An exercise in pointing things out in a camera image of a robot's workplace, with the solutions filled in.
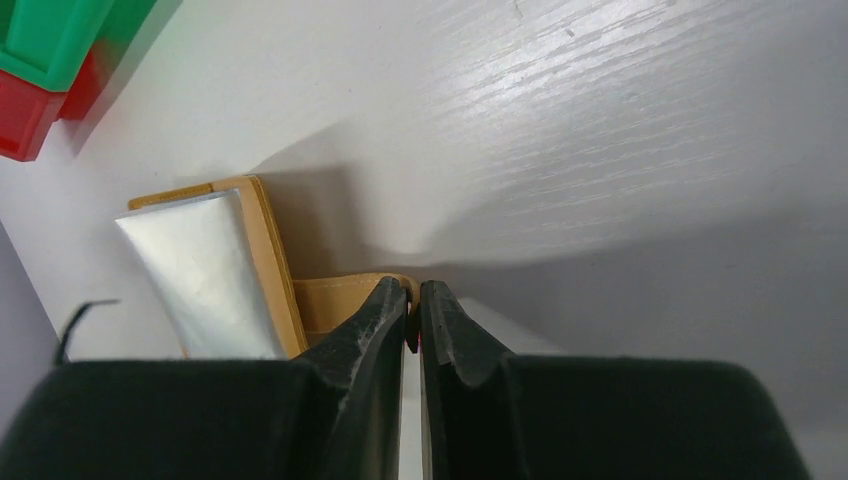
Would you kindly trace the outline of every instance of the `white wall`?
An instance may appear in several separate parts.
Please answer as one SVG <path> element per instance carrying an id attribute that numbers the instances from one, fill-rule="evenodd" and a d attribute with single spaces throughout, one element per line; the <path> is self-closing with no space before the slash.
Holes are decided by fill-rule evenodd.
<path id="1" fill-rule="evenodd" d="M 47 373 L 56 334 L 0 223 L 0 437 Z"/>

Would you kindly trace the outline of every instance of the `green plastic bin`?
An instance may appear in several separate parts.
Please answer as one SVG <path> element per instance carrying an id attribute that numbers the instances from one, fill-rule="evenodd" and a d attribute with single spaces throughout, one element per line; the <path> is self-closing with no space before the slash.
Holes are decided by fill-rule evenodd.
<path id="1" fill-rule="evenodd" d="M 67 92 L 114 1 L 0 0 L 0 70 Z"/>

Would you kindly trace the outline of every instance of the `black wire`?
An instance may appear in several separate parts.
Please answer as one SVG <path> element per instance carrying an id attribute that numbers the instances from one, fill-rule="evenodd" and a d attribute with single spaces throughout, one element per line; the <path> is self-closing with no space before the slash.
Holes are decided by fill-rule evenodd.
<path id="1" fill-rule="evenodd" d="M 71 341 L 71 332 L 76 328 L 82 317 L 91 309 L 98 305 L 114 305 L 118 300 L 98 300 L 96 302 L 85 302 L 77 308 L 71 316 L 71 320 L 65 327 L 65 332 L 62 334 L 62 341 L 59 342 L 59 347 L 56 349 L 56 355 L 53 357 L 53 365 L 59 366 L 65 363 L 65 356 L 68 350 L 68 343 Z"/>

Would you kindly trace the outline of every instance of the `silver pouch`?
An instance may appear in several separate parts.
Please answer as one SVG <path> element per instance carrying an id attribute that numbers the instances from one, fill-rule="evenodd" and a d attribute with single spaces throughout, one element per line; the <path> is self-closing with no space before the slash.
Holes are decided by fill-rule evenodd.
<path id="1" fill-rule="evenodd" d="M 115 220 L 192 358 L 286 358 L 250 253 L 237 190 Z"/>

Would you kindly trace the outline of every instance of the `white wooden table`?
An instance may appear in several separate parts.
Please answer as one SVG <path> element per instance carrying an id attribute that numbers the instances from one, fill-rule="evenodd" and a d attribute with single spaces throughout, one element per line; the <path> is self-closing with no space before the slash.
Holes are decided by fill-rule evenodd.
<path id="1" fill-rule="evenodd" d="M 0 162 L 0 218 L 56 328 L 122 300 L 73 358 L 173 356 L 111 219 L 264 173 L 296 275 L 405 267 L 576 353 L 742 363 L 844 477 L 846 21 L 840 0 L 186 0 L 81 152 L 54 127 Z"/>

